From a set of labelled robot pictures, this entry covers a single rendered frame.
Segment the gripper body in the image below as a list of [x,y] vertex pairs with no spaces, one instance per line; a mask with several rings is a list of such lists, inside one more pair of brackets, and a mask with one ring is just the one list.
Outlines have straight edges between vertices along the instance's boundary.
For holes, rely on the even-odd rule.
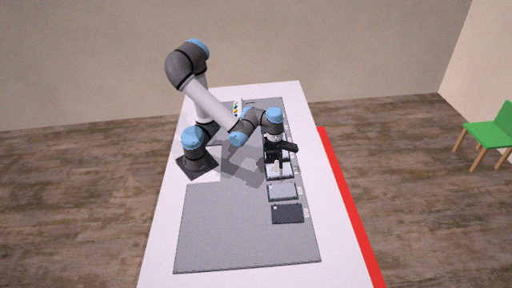
[[[266,148],[265,148],[265,140],[266,140],[266,143],[269,144],[269,148],[268,148],[268,144],[266,144]],[[282,140],[280,140],[279,142],[272,142],[267,137],[264,137],[264,148],[265,148],[265,152],[266,152],[266,160],[267,161],[274,161],[275,159],[278,159],[278,157],[280,157],[280,154],[282,155],[282,149],[277,148],[277,145],[281,142],[282,142]]]

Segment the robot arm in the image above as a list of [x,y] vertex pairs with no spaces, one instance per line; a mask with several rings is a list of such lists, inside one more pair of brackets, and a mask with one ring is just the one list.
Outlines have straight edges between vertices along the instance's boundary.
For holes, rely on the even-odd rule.
[[186,94],[196,109],[196,124],[185,128],[181,135],[185,154],[183,165],[192,173],[202,172],[209,167],[210,156],[206,144],[221,127],[230,134],[229,141],[236,147],[243,146],[258,126],[266,127],[267,138],[272,142],[279,142],[283,138],[280,108],[275,106],[261,110],[247,106],[242,110],[240,121],[209,92],[205,75],[209,56],[207,46],[192,38],[170,52],[165,60],[165,72],[170,83]]

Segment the grey operator button panel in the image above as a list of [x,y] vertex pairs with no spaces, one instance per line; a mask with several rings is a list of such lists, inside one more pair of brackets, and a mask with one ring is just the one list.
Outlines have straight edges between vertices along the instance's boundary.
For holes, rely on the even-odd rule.
[[246,107],[246,104],[248,103],[254,103],[254,102],[247,102],[245,103],[242,98],[238,99],[237,101],[233,102],[233,114],[241,121],[241,113],[242,110]]

